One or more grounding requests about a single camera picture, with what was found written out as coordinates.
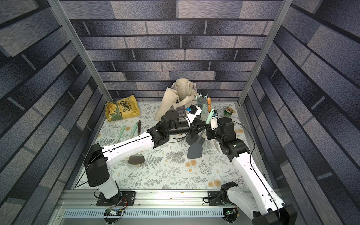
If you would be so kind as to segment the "mint handle grey ladle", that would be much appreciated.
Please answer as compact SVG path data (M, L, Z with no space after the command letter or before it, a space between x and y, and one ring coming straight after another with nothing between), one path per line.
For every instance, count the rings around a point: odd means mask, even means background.
M206 120L206 124L207 125L210 125L210 121L214 115L214 109L212 109L210 112L209 112L209 115L208 115L208 118ZM187 152L187 158L189 159L196 159L196 158L201 158L202 155L203 155L203 147L202 145L200 144L200 140L204 134L204 132L206 131L206 128L201 132L200 134L200 137L198 138L198 140L193 143L192 145L190 145L189 149L188 149L188 152Z

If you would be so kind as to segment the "wooden handle white utensil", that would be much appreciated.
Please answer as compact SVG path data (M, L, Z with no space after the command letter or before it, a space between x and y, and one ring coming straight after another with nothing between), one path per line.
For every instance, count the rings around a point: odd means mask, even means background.
M207 97L208 112L212 110L212 99Z

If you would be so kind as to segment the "mint handle cream spoon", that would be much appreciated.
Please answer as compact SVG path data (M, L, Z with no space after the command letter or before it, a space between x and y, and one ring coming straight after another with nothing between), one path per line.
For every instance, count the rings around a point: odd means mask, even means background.
M117 141L116 141L115 143L119 143L119 142L120 142L121 137L122 137L123 132L125 131L125 129L126 129L126 125L124 125L124 126L122 127L122 129L121 129L121 131L120 131L120 133L119 133L119 135L118 135Z

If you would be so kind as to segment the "grey utensil rack stand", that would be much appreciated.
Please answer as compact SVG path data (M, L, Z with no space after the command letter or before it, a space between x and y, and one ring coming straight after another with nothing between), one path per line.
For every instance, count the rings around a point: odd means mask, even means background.
M200 93L198 96L195 96L194 100L189 102L188 107L190 107L190 105L199 106L201 108L201 110L202 110L201 115L197 116L195 119L200 119L202 121L205 121L204 117L205 117L206 112L208 111L207 96L202 95L202 93ZM198 140L199 137L200 137L200 135L197 134L194 138L191 138L190 137L190 127L189 127L189 132L188 132L187 137L186 137L187 144L192 145L193 143L195 143ZM201 140L200 140L200 144L203 144L203 143L204 143L204 138L202 137Z

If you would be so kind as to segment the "mint handle cream spatula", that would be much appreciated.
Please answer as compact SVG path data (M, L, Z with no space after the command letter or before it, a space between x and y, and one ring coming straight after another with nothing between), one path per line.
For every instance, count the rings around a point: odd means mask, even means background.
M134 137L135 132L137 132L137 128L138 128L138 123L136 123L136 124L134 125L134 127L133 127L131 138Z

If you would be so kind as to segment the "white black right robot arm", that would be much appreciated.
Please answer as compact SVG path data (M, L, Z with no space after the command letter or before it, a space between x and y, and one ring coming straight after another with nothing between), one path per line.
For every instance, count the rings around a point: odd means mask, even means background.
M236 183L229 182L219 191L223 204L236 205L254 225L294 225L295 208L287 205L268 184L245 142L236 137L233 120L213 117L209 124L208 139L219 142L221 151L240 171L253 195L249 197Z

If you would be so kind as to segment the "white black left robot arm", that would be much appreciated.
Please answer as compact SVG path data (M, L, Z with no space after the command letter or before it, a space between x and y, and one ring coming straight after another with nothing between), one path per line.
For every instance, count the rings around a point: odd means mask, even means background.
M132 139L104 147L99 144L92 145L83 162L89 186L100 190L105 199L120 196L118 185L109 174L110 167L136 153L169 142L170 136L187 134L193 137L211 126L213 110L206 121L197 118L202 112L199 107L192 105L188 110L185 121L179 121L179 114L175 110L169 110L155 126Z

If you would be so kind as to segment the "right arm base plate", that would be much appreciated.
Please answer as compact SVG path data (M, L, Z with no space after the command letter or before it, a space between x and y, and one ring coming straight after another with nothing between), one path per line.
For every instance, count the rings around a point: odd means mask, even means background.
M228 205L227 195L223 190L208 191L207 202L210 206Z

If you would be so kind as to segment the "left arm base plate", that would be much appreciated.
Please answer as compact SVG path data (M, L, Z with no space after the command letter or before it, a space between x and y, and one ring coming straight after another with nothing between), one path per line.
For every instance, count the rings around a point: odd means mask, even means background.
M113 206L133 206L136 197L134 191L122 191L110 199L106 199L104 194L101 192L97 198L96 206L102 207L113 207Z

